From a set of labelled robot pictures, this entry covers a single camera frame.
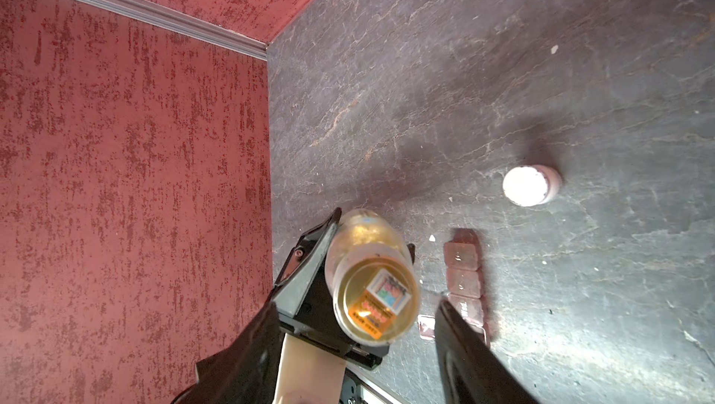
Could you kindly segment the clear pill bottle gold lid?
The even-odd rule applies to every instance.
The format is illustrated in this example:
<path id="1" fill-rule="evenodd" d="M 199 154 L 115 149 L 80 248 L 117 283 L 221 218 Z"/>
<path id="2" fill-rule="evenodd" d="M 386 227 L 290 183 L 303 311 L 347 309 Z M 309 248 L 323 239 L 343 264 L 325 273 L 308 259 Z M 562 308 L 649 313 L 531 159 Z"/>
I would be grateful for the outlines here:
<path id="1" fill-rule="evenodd" d="M 325 260 L 325 280 L 342 331 L 364 346 L 389 346 L 415 323 L 421 290 L 398 231 L 371 210 L 351 210 Z"/>

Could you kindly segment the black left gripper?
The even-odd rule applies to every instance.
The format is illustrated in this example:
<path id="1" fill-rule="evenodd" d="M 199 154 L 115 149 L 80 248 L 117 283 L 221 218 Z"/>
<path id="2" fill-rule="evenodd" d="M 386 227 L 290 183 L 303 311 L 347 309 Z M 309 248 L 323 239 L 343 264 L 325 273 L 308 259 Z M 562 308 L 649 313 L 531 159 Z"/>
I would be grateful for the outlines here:
<path id="1" fill-rule="evenodd" d="M 272 301 L 279 311 L 279 325 L 285 336 L 297 337 L 346 361 L 338 403 L 389 403 L 391 393 L 359 370 L 379 366 L 388 349 L 364 348 L 340 329 L 331 307 L 331 294 L 322 275 L 317 275 L 341 217 L 342 209 L 336 208 L 325 222 L 299 237 L 279 272 Z M 415 245 L 408 243 L 407 248 L 414 264 Z"/>

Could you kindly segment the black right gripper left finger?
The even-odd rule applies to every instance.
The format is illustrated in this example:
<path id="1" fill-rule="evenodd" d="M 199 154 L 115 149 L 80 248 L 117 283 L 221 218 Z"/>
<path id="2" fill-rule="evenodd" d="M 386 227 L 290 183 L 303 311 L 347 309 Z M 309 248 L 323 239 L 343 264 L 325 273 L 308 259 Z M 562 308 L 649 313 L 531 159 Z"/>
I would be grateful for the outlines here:
<path id="1" fill-rule="evenodd" d="M 195 364 L 196 382 L 175 403 L 260 404 L 274 400 L 281 352 L 279 313 L 267 303 L 224 350 Z"/>

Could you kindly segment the red weekly pill organizer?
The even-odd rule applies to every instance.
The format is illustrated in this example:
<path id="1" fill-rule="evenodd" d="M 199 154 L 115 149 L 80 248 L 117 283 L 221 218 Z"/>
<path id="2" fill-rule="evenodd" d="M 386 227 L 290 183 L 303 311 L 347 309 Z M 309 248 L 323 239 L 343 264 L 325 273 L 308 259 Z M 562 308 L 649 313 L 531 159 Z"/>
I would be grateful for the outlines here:
<path id="1" fill-rule="evenodd" d="M 422 305 L 416 320 L 419 337 L 435 339 L 436 311 L 447 300 L 475 331 L 486 346 L 490 346 L 487 324 L 485 277 L 482 269 L 482 246 L 478 233 L 468 228 L 453 228 L 451 238 L 443 245 L 444 280 L 429 285 L 421 280 Z"/>

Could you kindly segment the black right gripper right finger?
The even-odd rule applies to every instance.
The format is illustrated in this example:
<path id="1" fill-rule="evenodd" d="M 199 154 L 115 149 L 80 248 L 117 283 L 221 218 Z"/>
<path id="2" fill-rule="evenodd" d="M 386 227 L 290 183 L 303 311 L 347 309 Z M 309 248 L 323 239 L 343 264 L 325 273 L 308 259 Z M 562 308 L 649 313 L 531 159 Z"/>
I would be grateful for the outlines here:
<path id="1" fill-rule="evenodd" d="M 436 311 L 435 343 L 447 403 L 534 403 L 452 304 Z"/>

